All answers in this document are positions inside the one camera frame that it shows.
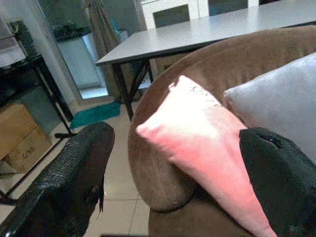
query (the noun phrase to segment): white table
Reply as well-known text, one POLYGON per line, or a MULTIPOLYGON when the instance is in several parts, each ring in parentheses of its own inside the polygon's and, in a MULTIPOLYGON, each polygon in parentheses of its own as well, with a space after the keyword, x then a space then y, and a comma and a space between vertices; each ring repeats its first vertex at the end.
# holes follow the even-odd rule
POLYGON ((149 59, 193 51, 213 42, 257 31, 298 26, 316 21, 316 0, 281 0, 234 12, 138 32, 96 64, 112 64, 130 119, 131 101, 142 81, 142 69, 150 71, 149 59), (142 60, 130 93, 121 64, 142 60))

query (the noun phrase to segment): tiled floor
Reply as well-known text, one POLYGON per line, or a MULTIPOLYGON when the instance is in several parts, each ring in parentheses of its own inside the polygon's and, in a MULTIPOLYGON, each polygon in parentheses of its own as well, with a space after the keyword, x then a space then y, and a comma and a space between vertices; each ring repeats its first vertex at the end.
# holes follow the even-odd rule
MULTIPOLYGON (((149 207, 140 198, 133 182, 127 158, 127 136, 130 122, 125 106, 121 107, 119 117, 106 121, 116 134, 116 141, 105 172, 105 191, 107 193, 104 203, 104 212, 99 210, 90 218, 90 225, 85 237, 98 237, 101 234, 116 235, 147 235, 149 207)), ((30 185, 41 170, 52 161, 60 152, 66 141, 60 143, 45 160, 35 169, 27 180, 15 191, 12 196, 18 198, 30 185)), ((0 188, 8 190, 14 178, 0 177, 0 188)), ((12 211, 12 207, 0 205, 0 222, 12 211)))

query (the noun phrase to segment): table top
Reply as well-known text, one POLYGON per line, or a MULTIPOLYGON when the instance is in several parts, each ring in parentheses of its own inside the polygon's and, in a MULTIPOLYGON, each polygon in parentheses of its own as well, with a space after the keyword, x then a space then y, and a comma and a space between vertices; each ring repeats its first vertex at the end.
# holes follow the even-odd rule
POLYGON ((256 31, 313 21, 316 21, 316 0, 281 0, 135 33, 96 64, 126 63, 159 57, 256 31))

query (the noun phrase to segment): teal mat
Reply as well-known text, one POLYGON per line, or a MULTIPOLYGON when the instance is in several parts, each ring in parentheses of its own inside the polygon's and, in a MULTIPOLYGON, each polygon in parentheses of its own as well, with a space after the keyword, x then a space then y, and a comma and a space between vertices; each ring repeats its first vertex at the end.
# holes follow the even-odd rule
POLYGON ((80 111, 75 114, 70 124, 70 128, 85 126, 91 123, 103 121, 116 116, 120 113, 120 103, 112 102, 106 105, 94 107, 92 109, 80 111))

